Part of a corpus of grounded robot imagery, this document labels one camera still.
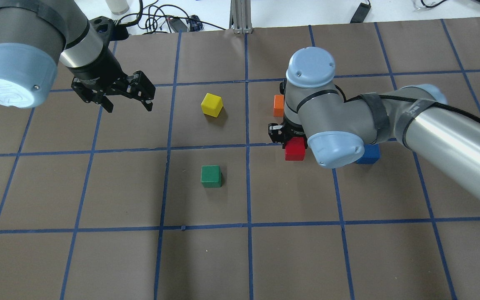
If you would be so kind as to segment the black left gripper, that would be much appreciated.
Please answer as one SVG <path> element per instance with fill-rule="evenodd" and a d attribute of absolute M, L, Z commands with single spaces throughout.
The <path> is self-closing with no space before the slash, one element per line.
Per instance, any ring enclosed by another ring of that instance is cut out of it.
<path fill-rule="evenodd" d="M 120 63 L 103 45 L 99 56 L 82 67 L 70 69 L 74 76 L 72 88 L 85 103 L 100 105 L 108 113 L 114 110 L 108 96 L 122 95 L 139 101 L 147 110 L 153 110 L 156 87 L 143 71 L 136 71 L 128 76 Z"/>

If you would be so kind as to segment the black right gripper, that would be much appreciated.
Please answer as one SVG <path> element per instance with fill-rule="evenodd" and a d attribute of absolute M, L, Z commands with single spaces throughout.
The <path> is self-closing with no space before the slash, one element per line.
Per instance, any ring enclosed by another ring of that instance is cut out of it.
<path fill-rule="evenodd" d="M 289 103 L 287 96 L 287 80 L 284 79 L 280 83 L 280 96 L 282 96 L 282 124 L 277 123 L 268 124 L 268 135 L 273 144 L 282 144 L 282 148 L 286 149 L 288 144 L 291 144 L 293 139 L 299 148 L 307 149 L 307 139 L 303 130 L 303 126 L 299 121 L 299 117 L 295 108 Z"/>

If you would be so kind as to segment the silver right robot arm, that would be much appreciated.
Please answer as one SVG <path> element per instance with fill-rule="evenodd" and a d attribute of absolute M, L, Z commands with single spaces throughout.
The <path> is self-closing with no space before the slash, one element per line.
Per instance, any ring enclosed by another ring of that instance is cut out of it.
<path fill-rule="evenodd" d="M 320 47 L 297 50 L 280 84 L 282 123 L 269 123 L 273 143 L 299 138 L 318 165 L 356 162 L 366 145 L 395 139 L 480 200 L 480 117 L 453 107 L 432 84 L 346 97 L 333 82 L 335 59 Z"/>

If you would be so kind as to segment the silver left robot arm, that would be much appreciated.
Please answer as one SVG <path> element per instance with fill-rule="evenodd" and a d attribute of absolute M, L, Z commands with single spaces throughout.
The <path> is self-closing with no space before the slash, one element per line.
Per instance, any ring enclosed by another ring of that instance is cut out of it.
<path fill-rule="evenodd" d="M 107 112 L 120 95 L 153 107 L 156 88 L 138 70 L 126 74 L 109 49 L 128 38 L 132 23 L 88 19 L 73 0 L 0 0 L 0 105 L 36 108 L 57 78 L 58 64 L 73 74 L 74 93 Z"/>

